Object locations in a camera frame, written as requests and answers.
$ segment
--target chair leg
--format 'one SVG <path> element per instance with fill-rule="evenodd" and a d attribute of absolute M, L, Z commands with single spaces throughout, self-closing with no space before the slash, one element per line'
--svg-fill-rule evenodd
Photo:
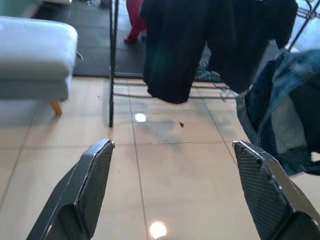
<path fill-rule="evenodd" d="M 62 110 L 61 110 L 61 106 L 60 106 L 59 101 L 57 101 L 57 100 L 50 101 L 50 105 L 53 108 L 56 116 L 62 115 Z"/>

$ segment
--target clothing rack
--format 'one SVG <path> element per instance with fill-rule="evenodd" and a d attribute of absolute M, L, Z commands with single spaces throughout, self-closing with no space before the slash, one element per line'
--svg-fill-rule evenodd
<path fill-rule="evenodd" d="M 308 9 L 299 7 L 298 12 L 297 12 L 297 16 L 304 18 L 305 21 L 304 21 L 304 24 L 302 25 L 302 27 L 300 28 L 299 32 L 295 36 L 294 40 L 292 41 L 292 43 L 288 49 L 289 51 L 295 46 L 296 42 L 298 41 L 301 34 L 304 32 L 304 30 L 308 26 L 309 22 L 315 18 L 320 19 L 320 13 L 317 12 L 318 7 L 320 6 L 320 0 L 317 0 L 314 7 L 312 6 L 312 4 L 310 3 L 309 0 L 305 0 L 305 2 L 308 5 Z"/>
<path fill-rule="evenodd" d="M 118 15 L 119 15 L 119 0 L 109 1 L 109 21 L 110 21 L 110 89 L 109 89 L 109 127 L 112 128 L 114 124 L 114 96 L 120 97 L 131 97 L 131 98 L 153 98 L 149 95 L 131 95 L 123 93 L 115 93 L 115 85 L 125 85 L 125 86 L 146 86 L 143 83 L 123 83 L 115 82 L 116 78 L 119 79 L 130 79 L 130 80 L 142 80 L 142 74 L 136 73 L 126 73 L 126 72 L 116 72 L 116 53 L 117 53 L 117 30 L 118 30 Z M 220 96 L 190 96 L 190 99 L 221 99 L 234 100 L 236 96 L 234 93 L 222 82 L 214 82 L 213 86 L 197 86 L 198 89 L 215 89 L 220 90 Z"/>

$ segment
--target ottoman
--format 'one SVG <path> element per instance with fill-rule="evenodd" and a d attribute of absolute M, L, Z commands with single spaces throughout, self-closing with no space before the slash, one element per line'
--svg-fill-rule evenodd
<path fill-rule="evenodd" d="M 0 16 L 0 99 L 46 100 L 61 115 L 77 43 L 78 33 L 65 23 Z"/>

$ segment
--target ottoman cushion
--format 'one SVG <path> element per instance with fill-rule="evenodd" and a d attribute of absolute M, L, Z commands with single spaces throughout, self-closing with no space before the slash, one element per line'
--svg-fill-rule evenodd
<path fill-rule="evenodd" d="M 0 16 L 0 81 L 65 81 L 77 42 L 70 25 Z"/>

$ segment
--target denim jacket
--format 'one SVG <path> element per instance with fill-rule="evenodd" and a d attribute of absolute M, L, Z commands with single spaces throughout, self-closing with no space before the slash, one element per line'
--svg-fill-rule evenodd
<path fill-rule="evenodd" d="M 252 88 L 237 97 L 237 115 L 250 141 L 272 154 L 291 176 L 320 175 L 320 49 L 284 52 Z"/>

